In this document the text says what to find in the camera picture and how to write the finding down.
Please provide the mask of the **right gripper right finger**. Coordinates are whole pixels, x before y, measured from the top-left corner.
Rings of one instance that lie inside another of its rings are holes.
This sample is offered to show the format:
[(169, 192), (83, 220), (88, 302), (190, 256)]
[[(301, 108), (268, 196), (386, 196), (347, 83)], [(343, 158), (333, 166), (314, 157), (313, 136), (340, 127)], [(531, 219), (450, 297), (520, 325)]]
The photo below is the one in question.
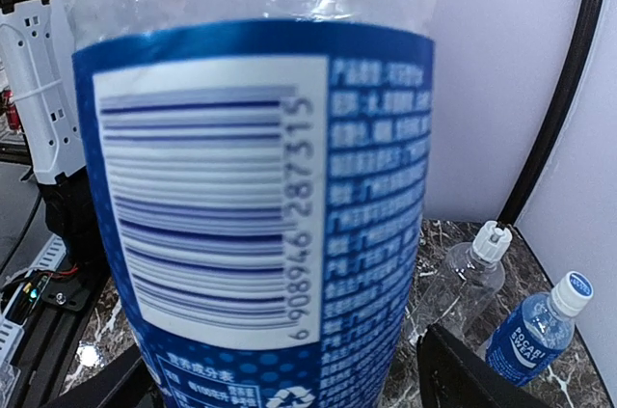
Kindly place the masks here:
[(416, 345), (424, 407), (544, 408), (545, 403), (497, 375), (440, 324)]

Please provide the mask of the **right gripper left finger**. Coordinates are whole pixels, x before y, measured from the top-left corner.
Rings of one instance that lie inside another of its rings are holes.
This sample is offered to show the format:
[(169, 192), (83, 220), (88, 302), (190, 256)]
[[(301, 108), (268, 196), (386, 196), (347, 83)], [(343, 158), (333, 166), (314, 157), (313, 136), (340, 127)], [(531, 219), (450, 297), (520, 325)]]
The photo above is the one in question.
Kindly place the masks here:
[(103, 371), (44, 408), (158, 407), (159, 392), (140, 354), (122, 354)]

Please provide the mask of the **clear bottle white cap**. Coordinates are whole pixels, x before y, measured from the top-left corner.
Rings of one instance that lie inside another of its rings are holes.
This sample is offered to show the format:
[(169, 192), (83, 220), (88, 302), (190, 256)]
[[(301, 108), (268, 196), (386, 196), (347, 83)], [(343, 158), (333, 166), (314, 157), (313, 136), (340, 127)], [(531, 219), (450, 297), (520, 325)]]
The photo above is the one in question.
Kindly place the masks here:
[(486, 222), (471, 242), (450, 248), (432, 282), (408, 313), (404, 339), (416, 345), (432, 324), (461, 338), (505, 283), (501, 262), (512, 233), (496, 221)]

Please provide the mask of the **Pepsi bottle blue label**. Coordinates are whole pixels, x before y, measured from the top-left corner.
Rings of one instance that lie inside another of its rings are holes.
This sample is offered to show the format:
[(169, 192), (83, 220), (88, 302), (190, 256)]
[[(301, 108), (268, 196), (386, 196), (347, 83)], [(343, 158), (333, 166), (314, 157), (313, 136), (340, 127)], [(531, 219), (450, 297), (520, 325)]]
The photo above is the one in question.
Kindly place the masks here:
[(374, 407), (437, 0), (65, 0), (107, 259), (169, 407)]

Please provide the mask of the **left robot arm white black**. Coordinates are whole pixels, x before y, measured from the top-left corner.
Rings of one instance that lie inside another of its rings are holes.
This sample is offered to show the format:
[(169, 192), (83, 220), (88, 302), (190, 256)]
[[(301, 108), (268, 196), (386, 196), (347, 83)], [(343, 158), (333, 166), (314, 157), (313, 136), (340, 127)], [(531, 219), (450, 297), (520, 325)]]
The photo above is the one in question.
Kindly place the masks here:
[(58, 0), (1, 0), (1, 60), (22, 124), (45, 222), (76, 263), (103, 258), (86, 171), (75, 92), (71, 36), (54, 33)]

